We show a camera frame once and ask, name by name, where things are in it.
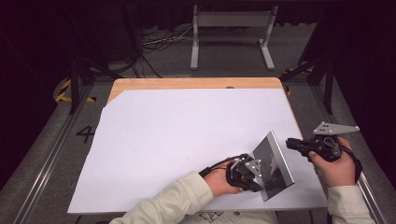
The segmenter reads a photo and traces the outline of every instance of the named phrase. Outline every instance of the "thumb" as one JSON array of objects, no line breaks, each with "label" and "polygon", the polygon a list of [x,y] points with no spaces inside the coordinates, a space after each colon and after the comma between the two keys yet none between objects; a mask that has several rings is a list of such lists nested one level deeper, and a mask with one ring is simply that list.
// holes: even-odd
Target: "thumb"
[{"label": "thumb", "polygon": [[309,157],[311,158],[311,161],[320,169],[323,170],[323,168],[327,165],[327,161],[323,160],[321,156],[319,156],[318,153],[314,151],[309,152]]}]

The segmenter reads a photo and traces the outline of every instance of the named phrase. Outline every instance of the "white sleeve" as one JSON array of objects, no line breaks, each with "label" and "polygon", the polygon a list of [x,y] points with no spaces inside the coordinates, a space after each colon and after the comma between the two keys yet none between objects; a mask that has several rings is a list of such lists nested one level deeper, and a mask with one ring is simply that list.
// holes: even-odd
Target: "white sleeve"
[{"label": "white sleeve", "polygon": [[375,223],[358,186],[329,188],[329,213],[332,223]]},{"label": "white sleeve", "polygon": [[178,223],[185,215],[193,215],[213,199],[213,193],[201,176],[195,172],[181,177],[152,199],[141,201],[118,223]]}]

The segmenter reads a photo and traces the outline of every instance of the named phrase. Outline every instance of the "hand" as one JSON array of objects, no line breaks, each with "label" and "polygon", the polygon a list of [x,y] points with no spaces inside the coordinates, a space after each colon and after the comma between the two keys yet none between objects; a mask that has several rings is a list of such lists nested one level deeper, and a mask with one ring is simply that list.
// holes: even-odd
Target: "hand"
[{"label": "hand", "polygon": [[[338,137],[339,144],[352,150],[345,138]],[[317,153],[309,152],[312,162],[323,172],[324,179],[329,188],[339,186],[355,186],[355,164],[345,152],[337,161],[323,160]]]},{"label": "hand", "polygon": [[219,197],[223,194],[236,194],[242,192],[241,188],[233,187],[227,182],[226,169],[227,165],[230,163],[233,163],[233,161],[226,161],[220,164],[216,167],[218,169],[215,168],[215,170],[204,177],[204,180],[215,197]]}]

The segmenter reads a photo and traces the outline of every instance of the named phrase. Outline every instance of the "finger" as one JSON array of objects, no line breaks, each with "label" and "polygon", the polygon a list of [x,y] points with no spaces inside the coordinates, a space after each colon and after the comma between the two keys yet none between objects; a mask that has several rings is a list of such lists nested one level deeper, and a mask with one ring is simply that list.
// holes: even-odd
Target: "finger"
[{"label": "finger", "polygon": [[226,161],[226,162],[224,162],[224,163],[220,164],[219,166],[224,166],[224,167],[227,167],[229,164],[233,164],[234,162],[235,162],[235,160]]},{"label": "finger", "polygon": [[349,148],[350,150],[352,150],[352,147],[350,146],[349,141],[346,140],[345,138],[343,138],[343,137],[338,137],[338,143],[339,143],[341,146],[347,147],[347,148]]},{"label": "finger", "polygon": [[342,152],[340,161],[353,161],[353,160],[346,152]]},{"label": "finger", "polygon": [[241,188],[233,188],[233,194],[242,193],[243,191]]},{"label": "finger", "polygon": [[319,156],[318,153],[314,152],[314,151],[310,151],[309,152],[309,158],[311,158],[311,161],[320,169],[323,170],[323,168],[325,168],[329,163],[325,160],[323,160],[323,158],[321,156]]}]

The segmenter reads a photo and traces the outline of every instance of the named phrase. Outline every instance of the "number 4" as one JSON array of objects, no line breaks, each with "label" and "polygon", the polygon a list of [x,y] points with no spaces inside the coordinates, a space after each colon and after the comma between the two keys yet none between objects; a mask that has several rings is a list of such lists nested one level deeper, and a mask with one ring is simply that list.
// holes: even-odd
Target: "number 4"
[{"label": "number 4", "polygon": [[90,125],[88,125],[83,130],[81,130],[78,133],[76,133],[76,135],[85,135],[84,143],[87,143],[88,142],[88,138],[90,137],[90,135],[95,135],[95,133],[91,133],[91,130],[92,130],[92,127]]}]

